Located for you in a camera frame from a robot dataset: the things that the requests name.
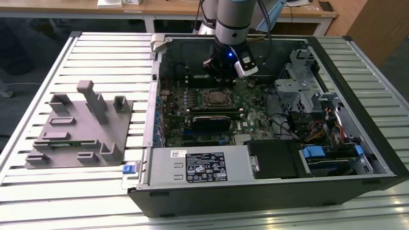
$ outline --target warning label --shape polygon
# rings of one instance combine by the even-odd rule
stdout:
[[[186,154],[186,181],[189,183],[226,181],[222,152]]]

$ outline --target white object on desk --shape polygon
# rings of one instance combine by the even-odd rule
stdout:
[[[98,8],[118,8],[122,7],[122,0],[97,0]]]
[[[122,0],[124,4],[140,5],[142,0]]]
[[[288,1],[285,3],[285,6],[296,7],[296,6],[309,5],[309,4],[310,4],[310,2],[308,0],[297,0],[297,1]]]

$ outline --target blue latch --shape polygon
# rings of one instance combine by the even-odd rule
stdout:
[[[304,157],[325,157],[325,152],[321,146],[306,146],[302,149]]]
[[[355,145],[355,151],[357,151],[358,155],[363,154],[363,150],[362,150],[362,147],[359,145]]]
[[[124,165],[122,174],[134,174],[136,173],[136,165]]]

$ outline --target table leg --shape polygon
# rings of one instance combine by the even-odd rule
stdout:
[[[314,30],[314,36],[325,36],[333,18],[321,18],[321,22]]]
[[[153,15],[144,15],[142,19],[145,21],[145,28],[146,33],[154,33],[154,16]]]

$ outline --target circuit board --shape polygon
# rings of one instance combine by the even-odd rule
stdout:
[[[194,89],[184,82],[170,81],[161,91],[165,124],[165,146],[242,145],[246,140],[273,139],[274,130],[264,107],[265,85],[249,79],[236,79],[229,88]],[[222,131],[193,129],[192,118],[200,116],[230,118]]]

